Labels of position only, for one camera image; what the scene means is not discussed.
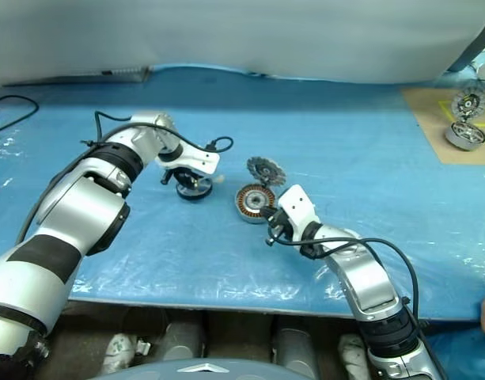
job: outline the table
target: table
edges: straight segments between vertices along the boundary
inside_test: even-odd
[[[233,198],[252,182],[255,155],[301,184],[323,222],[386,238],[418,273],[420,315],[478,317],[485,297],[485,166],[443,165],[396,86],[284,81],[201,68],[163,70],[145,83],[0,89],[40,103],[0,135],[0,254],[48,181],[94,139],[93,111],[129,116],[162,109],[205,144],[235,139],[222,154],[208,198],[189,203],[150,165],[127,202],[130,218],[103,253],[81,264],[71,298],[131,305],[350,316],[337,279],[321,261],[264,243],[266,227],[242,221]],[[25,112],[9,101],[0,123]],[[118,125],[104,120],[104,130]],[[402,295],[401,260],[377,247]]]

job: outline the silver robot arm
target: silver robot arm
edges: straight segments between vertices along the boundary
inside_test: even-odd
[[[174,130],[164,113],[141,113],[131,122]],[[130,212],[125,198],[152,160],[166,169],[162,182],[179,170],[194,188],[202,174],[216,170],[219,155],[167,131],[136,126],[82,159],[41,203],[36,232],[0,257],[0,367],[24,371],[47,355],[43,338],[66,303],[81,260],[110,246]]]
[[[324,238],[360,239],[353,231],[324,225],[314,205],[299,185],[289,188],[278,201],[278,210],[265,211],[273,231],[288,241]],[[275,238],[267,239],[272,245]],[[346,242],[295,245],[303,255],[327,253]],[[386,271],[362,245],[352,245],[325,258],[337,275],[351,312],[369,348],[369,359],[380,378],[441,380],[407,308],[396,293]]]

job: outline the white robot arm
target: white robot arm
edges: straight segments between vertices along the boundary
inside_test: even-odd
[[[162,183],[175,176],[180,195],[208,194],[195,191],[207,180],[203,175],[216,170],[217,152],[227,148],[216,150],[217,140],[207,149],[185,141],[166,114],[140,113],[53,179],[57,184],[36,213],[36,232],[0,257],[0,370],[10,368],[7,378],[47,355],[43,338],[66,303],[81,260],[110,246],[130,212],[125,198],[152,160],[166,169]]]
[[[304,256],[324,258],[337,275],[380,378],[445,380],[412,314],[360,236],[322,224],[313,203],[297,184],[281,195],[277,210],[262,212],[270,225],[269,245],[276,241],[294,245]]]

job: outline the floor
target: floor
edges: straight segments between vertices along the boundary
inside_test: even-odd
[[[70,302],[50,335],[51,354],[36,380],[84,380],[96,376],[115,333],[135,333],[156,341],[176,319],[201,317],[207,331],[205,355],[212,358],[271,360],[271,328],[276,316],[261,313],[195,312]],[[318,317],[289,318],[311,333],[323,380],[347,380],[337,355],[342,333],[356,331],[353,321]],[[251,326],[249,330],[240,326]]]

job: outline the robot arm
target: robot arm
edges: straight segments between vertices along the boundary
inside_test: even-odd
[[[130,213],[125,198],[152,160],[166,169],[163,183],[176,175],[192,191],[216,170],[219,155],[167,132],[175,128],[166,114],[142,113],[131,122],[134,127],[91,149],[47,194],[36,232],[0,257],[0,367],[24,371],[47,355],[43,337],[66,303],[81,260],[110,246]]]
[[[363,245],[352,245],[332,254],[352,239],[360,239],[353,231],[324,225],[314,212],[299,185],[289,188],[278,201],[279,209],[265,210],[274,237],[272,245],[283,234],[288,241],[311,241],[338,238],[321,244],[295,245],[307,257],[323,253],[328,267],[339,278],[360,332],[369,348],[369,359],[383,379],[412,378],[440,380],[425,344],[418,336],[418,327],[396,293],[386,271]]]

